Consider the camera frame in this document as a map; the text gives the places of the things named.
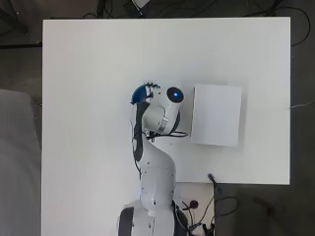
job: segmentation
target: black cable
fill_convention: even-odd
[[[86,13],[85,15],[82,16],[82,18],[85,18],[87,16],[92,16],[92,17],[98,18],[98,16],[94,13]]]
[[[203,10],[193,14],[190,18],[194,18],[204,12],[206,12],[209,8],[211,8],[212,6],[214,6],[216,3],[218,3],[220,0],[214,0],[213,2],[211,2],[206,8],[204,8]]]
[[[191,224],[193,225],[193,224],[194,224],[194,220],[193,220],[193,215],[192,215],[192,213],[191,213],[190,207],[189,207],[185,202],[182,201],[182,203],[183,203],[183,204],[186,206],[186,208],[188,209],[188,212],[189,212],[189,215],[190,215],[190,222],[191,222]]]
[[[169,135],[160,135],[160,134],[155,133],[155,132],[150,132],[150,134],[147,136],[147,140],[151,140],[152,142],[154,142],[155,138],[158,138],[158,137],[185,138],[187,136],[188,136],[187,133],[181,132],[181,131],[174,131]]]
[[[0,45],[0,49],[41,48],[42,42],[34,44]]]
[[[9,32],[11,32],[14,28],[10,28],[8,30],[5,30],[3,32],[0,32],[0,36],[4,36],[4,35],[7,35]]]
[[[308,15],[307,15],[307,13],[306,13],[304,10],[300,9],[300,8],[295,8],[295,7],[279,7],[277,10],[284,10],[284,9],[290,9],[290,10],[295,10],[295,11],[301,12],[301,13],[304,14],[304,16],[305,16],[305,18],[306,18],[306,20],[307,20],[308,31],[307,31],[306,35],[303,37],[302,40],[300,40],[299,42],[296,42],[296,43],[294,43],[294,44],[292,45],[292,46],[297,46],[297,45],[301,44],[302,42],[304,42],[304,41],[307,39],[307,37],[309,36],[309,33],[311,32],[311,21],[310,21]]]
[[[236,212],[238,210],[239,200],[236,197],[232,197],[232,196],[223,197],[223,198],[220,198],[220,199],[216,200],[215,203],[217,204],[218,202],[223,202],[223,201],[226,201],[226,200],[235,200],[236,207],[234,209],[228,211],[228,212],[219,213],[218,217],[223,217],[223,216],[230,215],[230,214],[232,214],[232,213],[234,213],[234,212]]]
[[[276,0],[274,5],[273,5],[273,7],[271,9],[268,9],[266,11],[260,11],[260,12],[256,12],[256,13],[251,13],[251,14],[245,15],[243,17],[255,17],[255,16],[260,16],[260,15],[263,15],[263,14],[265,14],[265,16],[267,16],[267,17],[268,16],[275,16],[277,14],[277,11],[285,10],[285,9],[294,10],[294,11],[298,11],[298,12],[302,13],[305,16],[306,20],[307,20],[308,30],[307,30],[306,35],[300,41],[298,41],[298,42],[296,42],[296,43],[291,45],[292,47],[293,46],[297,46],[297,45],[301,44],[302,42],[304,42],[308,38],[308,36],[309,36],[309,34],[311,32],[311,21],[309,19],[309,16],[307,15],[307,13],[304,10],[300,9],[300,8],[295,8],[295,7],[278,7],[278,8],[275,8],[274,7],[274,6],[278,6],[281,2],[282,1],[280,1],[280,0]]]
[[[210,201],[209,201],[209,203],[207,204],[207,207],[206,207],[206,209],[205,209],[205,211],[204,211],[203,216],[200,218],[200,220],[199,220],[197,223],[195,223],[195,224],[193,224],[193,225],[191,225],[191,226],[189,227],[189,230],[190,230],[190,231],[193,231],[193,230],[195,230],[197,227],[199,227],[199,226],[202,225],[202,222],[203,222],[203,220],[204,220],[204,218],[205,218],[205,216],[206,216],[206,214],[207,214],[207,212],[208,212],[209,206],[210,206],[211,203],[214,201],[214,198],[215,198],[215,196],[212,196],[212,197],[210,198]]]
[[[110,0],[109,1],[110,2],[110,11],[109,11],[109,13],[108,13],[108,18],[113,18],[112,16],[111,16],[111,13],[112,13],[112,11],[113,11],[113,6],[112,6],[112,0]]]
[[[174,5],[177,5],[177,4],[180,4],[180,3],[184,3],[186,0],[181,0],[179,2],[173,2],[173,3],[170,3],[168,4],[167,6],[165,6],[164,8],[162,8],[157,14],[155,14],[153,16],[153,18],[156,18],[159,14],[161,14],[163,11],[165,11],[167,8],[170,8],[171,6],[174,6]]]
[[[18,19],[18,15],[17,15],[17,13],[16,13],[16,10],[14,9],[14,6],[13,6],[11,0],[7,0],[7,2],[9,3],[10,8],[11,8],[11,10],[12,10],[12,12],[13,12],[15,18]]]
[[[257,0],[253,0],[253,1],[259,10],[264,11],[264,9],[258,4]]]

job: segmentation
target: concrete floor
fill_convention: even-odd
[[[34,43],[41,40],[42,20],[50,17],[79,18],[86,12],[95,12],[96,0],[12,0],[20,19],[31,28],[29,35],[12,32],[0,37],[0,44]],[[126,0],[114,1],[114,16],[124,15],[123,4]],[[150,16],[155,16],[166,3],[155,1],[151,4]],[[203,9],[210,1],[186,0],[174,4],[158,17],[189,17]],[[256,0],[262,8],[270,6],[272,0]],[[315,1],[286,0],[283,6],[294,6],[308,12],[315,26]],[[258,11],[254,0],[221,0],[200,17],[238,17]],[[282,16],[292,16],[291,38],[298,41],[306,33],[306,21],[302,15],[280,12]],[[312,31],[301,45],[291,48],[291,104],[315,101],[315,40]],[[18,49],[0,51],[0,89],[12,89],[29,93],[34,100],[38,117],[37,127],[40,134],[41,108],[41,49]],[[216,219],[216,234],[219,236],[282,236],[314,235],[315,222],[315,108],[306,107],[291,110],[291,174],[290,186],[266,185],[221,185],[225,195],[236,196],[240,200],[237,213]],[[275,207],[276,219],[268,217],[266,211],[253,198],[257,196]],[[224,210],[228,203],[218,207]]]

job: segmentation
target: white table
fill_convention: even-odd
[[[111,235],[138,198],[130,97],[181,87],[190,132],[195,84],[243,88],[240,145],[157,139],[177,181],[288,184],[289,19],[45,21],[42,235]]]

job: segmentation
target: white box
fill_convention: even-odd
[[[191,142],[236,147],[242,89],[195,85]]]

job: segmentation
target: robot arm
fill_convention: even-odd
[[[169,135],[176,130],[183,93],[178,88],[155,85],[139,87],[132,98],[131,124],[133,155],[140,168],[141,197],[122,210],[119,236],[186,235],[172,206],[175,164],[164,151],[152,145],[147,136]]]
[[[153,146],[146,134],[168,135],[176,130],[184,96],[178,88],[155,88],[149,95],[149,102],[134,104],[133,152],[141,169],[141,202],[149,215],[154,216],[157,210],[171,206],[176,170],[172,158]]]

